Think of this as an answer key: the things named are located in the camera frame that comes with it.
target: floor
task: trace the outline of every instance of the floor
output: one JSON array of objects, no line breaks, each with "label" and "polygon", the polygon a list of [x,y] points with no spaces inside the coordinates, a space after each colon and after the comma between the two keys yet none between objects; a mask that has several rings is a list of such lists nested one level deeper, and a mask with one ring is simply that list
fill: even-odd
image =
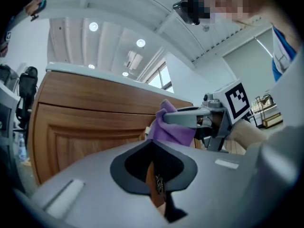
[{"label": "floor", "polygon": [[[271,128],[262,129],[262,131],[267,136],[270,136],[273,133],[275,133],[277,131],[280,131],[282,128],[283,128],[283,123],[280,123],[280,124],[278,124],[276,126],[273,126]],[[245,152],[246,152],[235,141],[229,141],[229,142],[227,141],[227,143],[226,143],[226,149],[230,153],[234,153],[234,154],[245,154]],[[16,158],[17,169],[18,169],[18,172],[19,172],[19,176],[20,176],[21,182],[22,182],[22,184],[24,186],[26,195],[28,197],[31,197],[33,195],[33,193],[35,192],[35,190],[37,189],[35,178],[33,176],[32,167],[24,165],[19,160],[19,157],[18,157],[18,145],[17,145],[17,143],[14,144],[14,153],[15,153],[15,158]]]}]

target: vr headset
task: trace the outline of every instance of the vr headset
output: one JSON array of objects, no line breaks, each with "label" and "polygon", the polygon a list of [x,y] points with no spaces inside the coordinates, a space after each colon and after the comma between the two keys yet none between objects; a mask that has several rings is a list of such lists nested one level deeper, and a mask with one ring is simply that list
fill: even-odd
[{"label": "vr headset", "polygon": [[200,19],[210,19],[210,8],[200,0],[181,0],[173,5],[173,9],[187,24],[199,25]]}]

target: window frame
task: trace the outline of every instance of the window frame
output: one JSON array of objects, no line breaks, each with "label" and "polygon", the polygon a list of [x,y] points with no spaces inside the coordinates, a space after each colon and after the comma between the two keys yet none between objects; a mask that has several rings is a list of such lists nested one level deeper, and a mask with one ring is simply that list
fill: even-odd
[{"label": "window frame", "polygon": [[158,74],[160,76],[161,79],[161,88],[163,90],[167,90],[170,87],[172,87],[172,82],[170,80],[170,82],[168,82],[167,84],[163,85],[163,81],[162,81],[162,75],[161,75],[161,71],[166,67],[166,62],[164,62],[158,69],[155,70],[155,72],[151,75],[150,78],[148,78],[148,80],[146,81],[146,84],[149,84]]}]

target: robotic arm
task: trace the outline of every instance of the robotic arm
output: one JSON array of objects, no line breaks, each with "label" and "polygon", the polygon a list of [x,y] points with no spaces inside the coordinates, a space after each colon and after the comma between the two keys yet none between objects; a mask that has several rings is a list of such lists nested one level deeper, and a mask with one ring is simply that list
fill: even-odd
[{"label": "robotic arm", "polygon": [[231,82],[214,93],[205,94],[200,107],[178,109],[163,117],[168,124],[196,129],[195,138],[202,140],[210,151],[221,151],[225,138],[234,124],[250,109],[240,80]]}]

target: purple towel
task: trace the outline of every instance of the purple towel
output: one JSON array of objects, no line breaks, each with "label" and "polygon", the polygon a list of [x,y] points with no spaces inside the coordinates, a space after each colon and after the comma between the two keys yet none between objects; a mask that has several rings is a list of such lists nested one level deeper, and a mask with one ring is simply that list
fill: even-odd
[{"label": "purple towel", "polygon": [[168,100],[164,100],[161,103],[161,110],[156,113],[156,120],[151,124],[148,139],[166,140],[172,143],[190,146],[196,130],[177,124],[165,123],[162,117],[167,112],[177,112],[177,110]]}]

